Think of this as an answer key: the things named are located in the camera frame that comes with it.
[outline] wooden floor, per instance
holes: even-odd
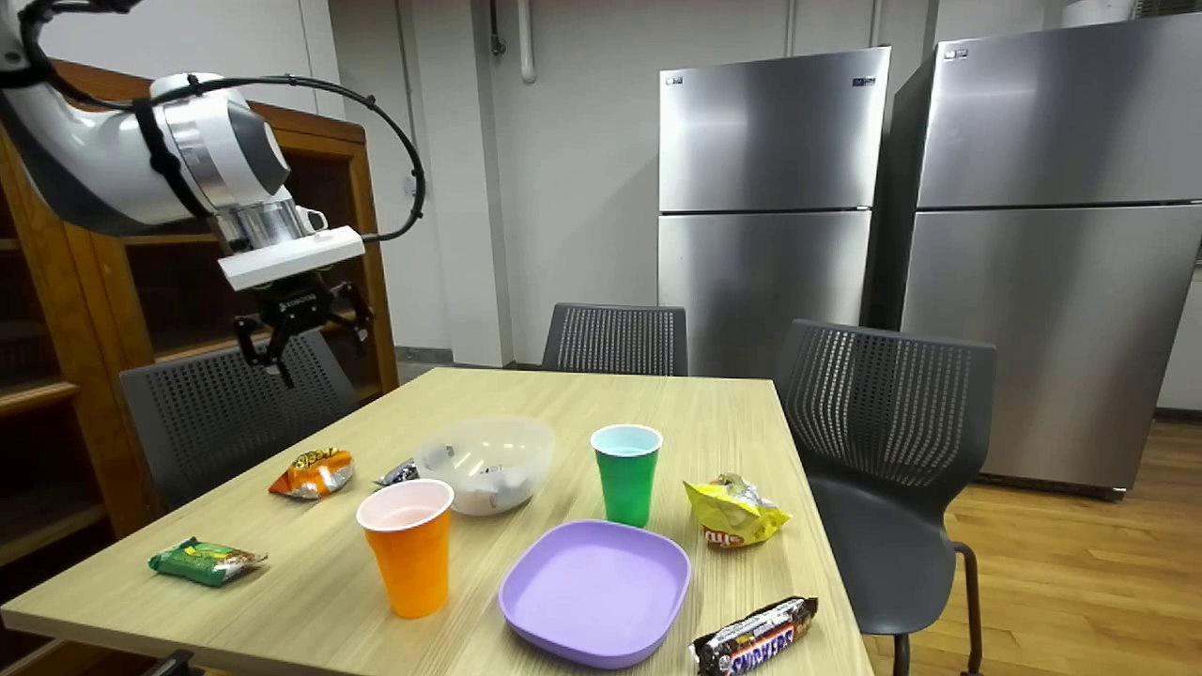
[[[945,531],[979,561],[988,676],[1202,672],[1202,420],[1155,420],[1120,505],[972,484]],[[869,652],[886,676],[889,643]],[[914,672],[962,672],[964,654],[959,581]]]

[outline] wooden table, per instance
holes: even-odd
[[[549,420],[561,440],[557,469],[522,513],[455,519],[452,607],[427,622],[393,622],[353,506],[385,465],[475,416]],[[599,519],[584,440],[612,420],[664,434],[649,531],[672,539],[693,566],[688,607],[642,672],[692,672],[683,654],[693,637],[785,595],[810,595],[822,608],[810,637],[765,672],[870,672],[765,379],[437,370],[6,601],[3,623],[151,659],[190,652],[232,672],[579,672],[518,643],[497,589],[542,535]],[[353,453],[360,481],[321,505],[266,498],[311,448]],[[736,558],[701,544],[678,488],[730,469],[791,516],[781,539]],[[182,539],[266,553],[270,570],[224,589],[155,576],[145,558]]]

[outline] green snack package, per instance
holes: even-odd
[[[214,544],[214,543],[179,543],[175,548],[165,548],[151,558],[151,570],[169,579],[189,579],[197,586],[227,586],[232,579],[243,579],[261,566],[261,558],[253,558],[243,548]]]

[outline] orange plastic cup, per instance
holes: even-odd
[[[393,618],[427,618],[448,607],[452,505],[455,488],[442,481],[400,481],[355,506]]]

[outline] chair back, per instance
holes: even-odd
[[[557,305],[542,365],[552,374],[683,375],[683,307]]]
[[[355,405],[319,330],[298,334],[280,361],[294,389],[235,345],[121,374],[161,506],[189,505]]]
[[[796,320],[775,385],[810,479],[944,523],[984,465],[990,345]]]

